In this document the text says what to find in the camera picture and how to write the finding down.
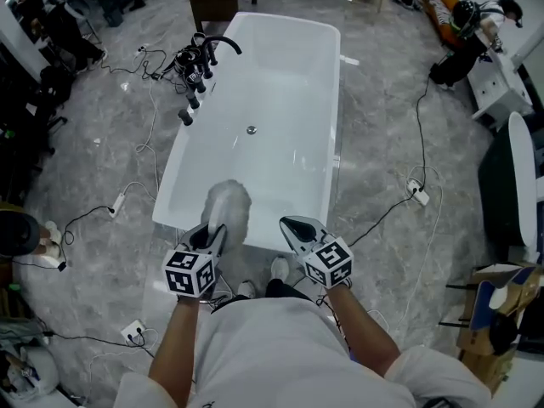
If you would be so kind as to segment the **white drawer cabinet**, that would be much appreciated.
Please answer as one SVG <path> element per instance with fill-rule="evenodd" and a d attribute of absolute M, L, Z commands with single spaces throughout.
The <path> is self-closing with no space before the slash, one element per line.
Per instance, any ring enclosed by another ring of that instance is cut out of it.
<path fill-rule="evenodd" d="M 472 114 L 477 121 L 484 115 L 500 127 L 512 112 L 527 115 L 534 111 L 520 75 L 507 56 L 488 49 L 467 75 L 478 109 Z"/>

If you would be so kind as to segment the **white floor socket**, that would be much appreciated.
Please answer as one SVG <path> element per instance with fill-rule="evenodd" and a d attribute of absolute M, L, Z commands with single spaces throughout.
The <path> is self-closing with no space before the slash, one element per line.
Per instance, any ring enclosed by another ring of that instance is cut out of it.
<path fill-rule="evenodd" d="M 126 326 L 121 334 L 127 346 L 137 348 L 145 346 L 145 331 L 146 327 L 140 319 L 137 319 Z"/>

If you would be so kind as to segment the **pile of black gear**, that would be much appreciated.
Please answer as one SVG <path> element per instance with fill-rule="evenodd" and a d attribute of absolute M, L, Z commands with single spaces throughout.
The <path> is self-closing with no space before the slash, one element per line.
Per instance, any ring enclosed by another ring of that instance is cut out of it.
<path fill-rule="evenodd" d="M 204 56 L 202 44 L 206 35 L 195 33 L 188 46 L 179 50 L 173 58 L 173 69 L 188 88 L 195 89 L 195 79 L 203 77 L 204 62 L 209 62 L 209 56 Z"/>

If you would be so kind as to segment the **black round device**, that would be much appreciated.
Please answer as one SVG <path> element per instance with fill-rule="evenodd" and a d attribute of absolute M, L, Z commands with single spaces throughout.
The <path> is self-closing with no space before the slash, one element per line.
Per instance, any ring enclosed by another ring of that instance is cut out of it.
<path fill-rule="evenodd" d="M 518 325 L 513 315 L 496 313 L 490 323 L 489 340 L 493 355 L 505 354 L 518 335 Z"/>

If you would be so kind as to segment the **person's right forearm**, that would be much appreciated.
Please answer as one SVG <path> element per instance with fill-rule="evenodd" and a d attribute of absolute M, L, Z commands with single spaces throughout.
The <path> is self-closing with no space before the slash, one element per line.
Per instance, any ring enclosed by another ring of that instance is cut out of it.
<path fill-rule="evenodd" d="M 355 359 L 384 377 L 400 357 L 397 344 L 369 316 L 346 285 L 334 286 L 327 291 L 327 296 Z"/>

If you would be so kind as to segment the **white plastic bag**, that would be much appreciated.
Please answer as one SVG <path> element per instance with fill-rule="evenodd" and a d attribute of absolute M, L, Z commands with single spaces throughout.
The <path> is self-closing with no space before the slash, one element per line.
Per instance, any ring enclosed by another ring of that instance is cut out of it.
<path fill-rule="evenodd" d="M 12 400 L 31 400 L 52 393 L 60 383 L 53 356 L 43 347 L 23 346 L 20 355 L 4 355 L 9 367 L 8 395 Z"/>

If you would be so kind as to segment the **person's black trousers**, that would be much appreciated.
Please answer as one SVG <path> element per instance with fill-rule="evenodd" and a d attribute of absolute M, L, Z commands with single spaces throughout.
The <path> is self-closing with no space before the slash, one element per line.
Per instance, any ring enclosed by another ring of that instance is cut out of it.
<path fill-rule="evenodd" d="M 228 315 L 254 316 L 277 315 L 292 312 L 293 310 L 306 310 L 315 307 L 315 303 L 306 295 L 292 286 L 280 280 L 270 280 L 263 297 L 254 299 L 241 299 L 236 295 L 233 299 L 221 304 L 212 313 Z"/>

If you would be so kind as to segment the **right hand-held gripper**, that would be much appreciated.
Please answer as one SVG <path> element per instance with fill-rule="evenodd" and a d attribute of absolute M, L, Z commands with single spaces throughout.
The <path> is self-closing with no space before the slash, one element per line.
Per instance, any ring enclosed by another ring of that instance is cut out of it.
<path fill-rule="evenodd" d="M 288 246 L 296 253 L 304 273 L 325 289 L 347 280 L 353 271 L 354 254 L 341 237 L 327 235 L 326 227 L 317 219 L 304 216 L 284 216 L 280 231 Z"/>

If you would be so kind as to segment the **orange sofa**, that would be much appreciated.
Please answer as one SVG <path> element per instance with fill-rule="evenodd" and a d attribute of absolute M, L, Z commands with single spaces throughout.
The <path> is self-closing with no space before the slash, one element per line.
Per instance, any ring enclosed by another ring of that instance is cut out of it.
<path fill-rule="evenodd" d="M 441 42 L 450 48 L 460 48 L 460 40 L 450 25 L 451 11 L 459 0 L 419 0 L 437 31 Z"/>

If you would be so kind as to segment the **black router with antennas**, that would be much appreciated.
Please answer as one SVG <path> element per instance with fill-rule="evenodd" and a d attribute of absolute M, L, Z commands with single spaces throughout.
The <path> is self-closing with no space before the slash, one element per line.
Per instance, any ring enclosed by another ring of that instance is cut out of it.
<path fill-rule="evenodd" d="M 456 285 L 456 284 L 446 284 L 446 289 L 451 290 L 460 290 L 460 291 L 473 291 L 477 286 L 473 283 L 465 284 L 465 285 Z M 441 320 L 438 325 L 444 326 L 444 327 L 452 327 L 452 328 L 469 328 L 470 326 L 471 317 L 465 317 L 464 315 L 462 317 L 459 317 L 457 321 L 443 321 Z"/>

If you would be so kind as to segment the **white power strip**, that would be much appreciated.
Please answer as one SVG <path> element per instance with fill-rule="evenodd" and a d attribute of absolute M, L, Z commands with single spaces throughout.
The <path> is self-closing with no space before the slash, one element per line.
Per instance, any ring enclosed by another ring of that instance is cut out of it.
<path fill-rule="evenodd" d="M 405 184 L 405 187 L 406 187 L 408 196 L 412 200 L 416 201 L 423 207 L 425 207 L 429 203 L 429 200 L 430 200 L 429 195 L 424 190 L 423 184 L 419 180 L 415 178 L 409 178 Z"/>

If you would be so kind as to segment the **white fluffy cleaning mitt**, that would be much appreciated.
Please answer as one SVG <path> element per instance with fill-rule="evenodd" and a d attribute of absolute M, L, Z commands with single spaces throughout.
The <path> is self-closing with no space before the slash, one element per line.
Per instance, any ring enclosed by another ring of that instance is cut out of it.
<path fill-rule="evenodd" d="M 222 225 L 226 227 L 223 253 L 240 247 L 246 239 L 251 205 L 246 188 L 234 179 L 217 183 L 208 191 L 201 222 L 207 224 L 209 235 Z"/>

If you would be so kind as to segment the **blue and white flat box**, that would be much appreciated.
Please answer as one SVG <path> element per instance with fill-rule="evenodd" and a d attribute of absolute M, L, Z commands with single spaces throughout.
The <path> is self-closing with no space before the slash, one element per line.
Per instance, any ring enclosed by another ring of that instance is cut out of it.
<path fill-rule="evenodd" d="M 469 329 L 479 331 L 491 325 L 497 314 L 510 315 L 518 306 L 527 274 L 525 268 L 498 264 L 480 269 L 471 281 L 477 290 Z"/>

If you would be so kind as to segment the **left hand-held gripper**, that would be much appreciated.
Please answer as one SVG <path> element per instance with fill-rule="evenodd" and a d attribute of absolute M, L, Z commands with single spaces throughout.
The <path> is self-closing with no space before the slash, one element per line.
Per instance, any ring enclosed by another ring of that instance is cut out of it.
<path fill-rule="evenodd" d="M 182 298 L 210 300 L 218 282 L 218 262 L 222 256 L 228 230 L 221 224 L 208 243 L 208 223 L 183 233 L 179 249 L 167 251 L 162 271 L 167 291 Z"/>

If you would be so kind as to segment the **white bathtub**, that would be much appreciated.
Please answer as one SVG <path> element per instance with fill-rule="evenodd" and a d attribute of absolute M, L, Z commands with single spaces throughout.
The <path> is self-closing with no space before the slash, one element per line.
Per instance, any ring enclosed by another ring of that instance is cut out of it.
<path fill-rule="evenodd" d="M 218 63 L 178 127 L 152 218 L 190 230 L 208 191 L 234 179 L 252 199 L 245 243 L 287 252 L 279 221 L 300 215 L 326 221 L 337 135 L 340 32 L 275 14 L 238 13 Z M 247 133 L 255 126 L 254 135 Z"/>

